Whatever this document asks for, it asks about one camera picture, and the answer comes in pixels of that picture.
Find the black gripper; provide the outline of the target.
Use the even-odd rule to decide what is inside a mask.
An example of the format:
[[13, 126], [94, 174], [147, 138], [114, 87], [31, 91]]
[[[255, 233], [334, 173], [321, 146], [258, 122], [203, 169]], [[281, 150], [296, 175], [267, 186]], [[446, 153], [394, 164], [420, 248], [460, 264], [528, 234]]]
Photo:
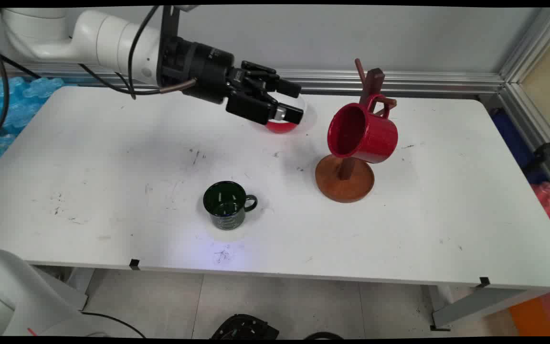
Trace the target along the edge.
[[[283, 79], [273, 68], [249, 61], [236, 68], [234, 61], [232, 53], [180, 39], [182, 72], [196, 80], [182, 94], [218, 105], [228, 98], [228, 113], [263, 126], [269, 122], [301, 123], [304, 105], [297, 104], [301, 85]], [[254, 91], [262, 95], [254, 96]]]

